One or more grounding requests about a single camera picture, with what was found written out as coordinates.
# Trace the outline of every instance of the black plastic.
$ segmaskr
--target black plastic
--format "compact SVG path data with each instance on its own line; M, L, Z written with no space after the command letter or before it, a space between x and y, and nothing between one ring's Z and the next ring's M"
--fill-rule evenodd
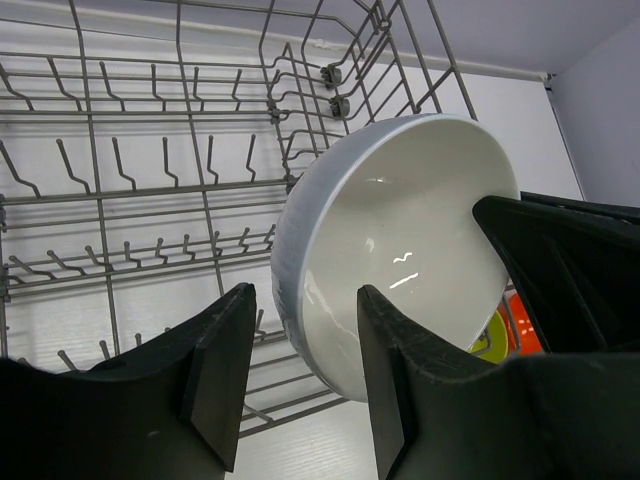
M523 194L473 215L545 350L640 349L640 209Z
M379 478L638 478L640 355L533 355L495 366L378 290L358 329Z
M334 118L347 118L351 111L351 104L349 99L341 95L336 95L329 100L329 107L331 108L331 114Z
M335 90L342 84L342 70L336 65L327 65L320 69L320 75L324 80L327 90Z
M256 321L240 284L87 372L0 361L0 478L222 479L232 471Z

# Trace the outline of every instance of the wire rack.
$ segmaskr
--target wire rack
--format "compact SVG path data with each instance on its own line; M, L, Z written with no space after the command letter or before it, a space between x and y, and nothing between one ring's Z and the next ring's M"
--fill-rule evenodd
M89 368L247 280L262 304L241 435L344 402L284 342L268 275L275 220L306 166L349 132L442 112L452 88L475 118L433 2L159 0L130 2L131 15L3 3L2 356ZM256 27L242 34L250 48L208 25L225 15ZM437 30L444 69L427 68L412 21ZM342 47L314 40L327 35Z

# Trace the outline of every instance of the white wall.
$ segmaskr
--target white wall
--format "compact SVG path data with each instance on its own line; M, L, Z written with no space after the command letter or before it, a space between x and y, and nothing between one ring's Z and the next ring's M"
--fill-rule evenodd
M640 207L640 19L552 83L588 201Z
M3 0L24 4L26 0ZM66 0L45 0L49 4ZM404 0L415 21L416 36L425 54L442 57L445 51L431 20L427 0ZM133 0L75 0L77 7L174 18L175 5ZM266 7L269 0L234 0L218 3ZM373 0L365 0L371 5ZM383 0L388 9L392 0ZM640 16L637 0L434 0L453 52L458 60L526 70L560 73L599 42ZM275 9L313 12L317 0L276 0ZM351 0L324 0L321 12L339 16L356 29L364 13ZM3 11L0 16L6 18ZM211 8L183 8L183 20L261 30L264 15ZM393 16L394 36L400 51L412 51L411 39L399 11ZM270 31L304 35L308 19L275 15ZM345 43L349 35L332 22L319 21L312 39Z

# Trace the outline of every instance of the bowl rim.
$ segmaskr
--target bowl rim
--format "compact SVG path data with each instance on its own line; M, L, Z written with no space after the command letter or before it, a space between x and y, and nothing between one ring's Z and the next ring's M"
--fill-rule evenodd
M502 144L502 142L498 139L498 137L490 129L486 128L484 125L482 125L477 120L474 120L472 118L465 117L465 116L462 116L462 115L455 115L455 114L448 114L448 113L421 113L421 114L411 115L411 116L408 116L408 117L394 117L394 118L384 119L384 120L381 120L379 122L376 122L375 124L372 124L371 126L382 125L384 123L396 123L396 122L398 122L399 125L397 125L395 128L394 127L390 128L386 133L384 133L382 136L380 136L378 139L376 139L376 141L374 141L371 145L369 145L369 147L366 148L358 156L358 158L356 158L353 162L351 162L349 167L344 171L344 173L340 177L340 180L334 184L334 186L331 189L329 195L325 197L326 200L322 205L322 208L321 208L321 210L320 210L320 212L319 212L319 214L317 216L317 219L316 219L316 221L315 221L315 223L313 225L313 228L311 229L311 233L309 234L308 241L306 242L306 245L305 245L305 248L304 248L304 254L302 255L301 260L299 262L297 262L298 265L299 265L299 271L298 271L298 277L296 279L297 280L296 281L296 291L295 291L296 306L295 306L295 310L294 310L294 313L295 313L297 318L295 319L294 323L296 324L296 327L297 327L297 330L298 330L298 335L296 335L296 336L299 337L296 343L298 343L300 348L303 350L302 352L299 352L299 353L302 353L302 355L304 357L304 360L306 361L306 363L308 364L310 369L313 371L313 373L324 384L326 384L332 391L338 393L339 395L341 395L343 397L347 397L347 396L344 394L342 389L339 388L337 385L335 385L333 382L330 382L324 376L324 374L322 373L322 369L319 368L318 363L316 362L314 356L311 353L311 349L309 347L309 342L308 342L307 335L306 335L306 332L305 332L304 312L303 312L303 307L304 307L304 298L303 298L304 277L305 277L305 274L306 274L306 267L307 267L307 265L309 263L309 257L310 257L311 251L313 249L313 245L315 244L315 240L317 238L318 232L320 231L320 228L322 227L322 224L324 223L324 220L325 220L325 217L327 215L327 212L333 206L333 203L335 202L336 197L342 191L342 189L344 188L344 186L347 183L347 181L352 177L352 175L360 167L360 165L362 165L376 150L378 150L382 145L384 145L385 143L387 143L391 139L393 139L393 138L397 137L398 135L404 133L405 131L410 130L410 129L414 128L414 127L417 127L419 125L426 124L426 123L431 123L431 122L452 121L452 120L455 121L455 122L459 122L460 124L464 124L466 126L475 127L476 129L478 129L479 131L481 131L482 133L484 133L485 135L488 135L491 139L493 139L493 141L496 143L498 149L502 151L502 154L503 154L504 158L507 160L506 167L509 169L510 174L511 174L510 176L511 176L511 179L512 179L512 182L513 182L512 186L513 186L513 189L514 189L514 193L519 198L520 197L520 191L518 189L518 184L517 184L517 181L516 181L516 178L515 178L515 174L513 173L513 166L512 166L512 163L511 163L510 159L509 159L509 155L507 154L507 152L506 152L506 150L504 148L504 145ZM363 132L365 130L367 130L367 127L363 127L362 129L353 132L353 134L357 134L357 133ZM482 331L484 330L484 328L486 328L488 323L491 321L491 318L493 318L493 314L491 316L489 316L489 318L486 320L486 322L484 323L484 325L480 329L479 334L481 334Z

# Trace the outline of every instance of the dishwasher rack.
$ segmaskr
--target dishwasher rack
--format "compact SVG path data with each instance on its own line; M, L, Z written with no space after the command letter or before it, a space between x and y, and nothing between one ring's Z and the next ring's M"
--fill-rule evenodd
M73 33L77 50L73 54L55 48L48 52L44 45L37 51L16 48L0 52L4 87L0 92L0 168L5 168L0 170L4 172L0 184L2 356L16 356L12 349L15 327L10 325L16 301L55 300L96 288L106 292L104 306L111 337L100 339L94 347L104 358L120 354L127 347L123 346L125 336L118 320L116 288L169 276L179 281L185 275L212 272L218 294L224 294L223 277L229 269L266 265L277 234L273 212L268 209L275 208L277 213L304 167L342 136L383 118L442 112L438 89L447 80L455 82L469 116L476 118L433 0L420 5L421 16L411 11L415 5L402 0L352 0L333 5L329 0L318 0L306 11L277 8L276 0L259 6L255 3L145 0L144 5L172 9L172 19L156 23L172 24L173 38L162 38L162 33L155 38L170 42L172 59L164 53L144 58L90 53L87 38L108 32L83 28L80 0L68 0L64 8L56 6L56 14L65 17L60 24L21 16L22 7L15 10L17 13L9 9L0 13L3 28L24 31L42 27ZM335 14L336 5L353 9L351 21ZM256 40L254 60L192 59L192 42L184 36L194 27L184 19L207 18L211 12L260 19L261 30L252 37ZM301 27L297 39L283 36L287 32L278 25L283 19ZM448 66L437 78L427 69L425 52L412 25L416 19L421 27L423 21L433 21L432 28L446 52ZM323 48L326 46L313 40L322 35L323 28L338 32L336 36L345 40L342 49ZM398 32L408 36L411 51L398 50L394 41ZM131 42L145 36L135 31L116 33ZM322 62L316 61L319 51ZM415 75L414 80L408 78L409 63L419 73L418 87ZM261 133L251 132L257 125ZM108 135L111 128L119 129L118 134ZM131 153L125 146L129 128L151 130L156 154L145 157L153 157L160 172L152 182L147 181L144 171L132 171L139 152ZM227 160L217 153L217 143L220 135L234 128L243 144L233 148L240 160L234 161L231 172ZM175 155L173 129L189 139L191 158ZM66 180L47 181L48 176L39 171L45 168L44 159L31 159L32 166L27 168L24 150L33 143L31 136L42 132L47 137L47 165L56 162ZM87 148L78 147L78 136L88 140ZM273 148L269 150L264 141ZM266 157L274 162L262 168ZM124 210L114 213L114 205ZM271 216L265 221L229 226L215 217L247 209L267 209ZM188 215L198 216L203 227L198 235L185 231L171 239L126 238L116 242L110 238L122 222ZM92 243L80 243L79 228L95 233ZM41 251L24 247L30 237L47 237L48 229L67 239L62 247ZM256 351L286 339L280 328L264 328L264 314L265 309L260 309ZM26 321L22 315L17 314L15 322ZM135 344L145 338L136 332ZM59 345L57 356L60 365L81 368L65 345ZM294 353L281 355L253 362L251 368L257 371L294 358ZM20 356L20 361L41 366L26 356ZM306 372L249 388L241 436L345 401L323 387L272 405L251 406L252 395L312 377ZM274 415L277 412L283 416L278 418Z

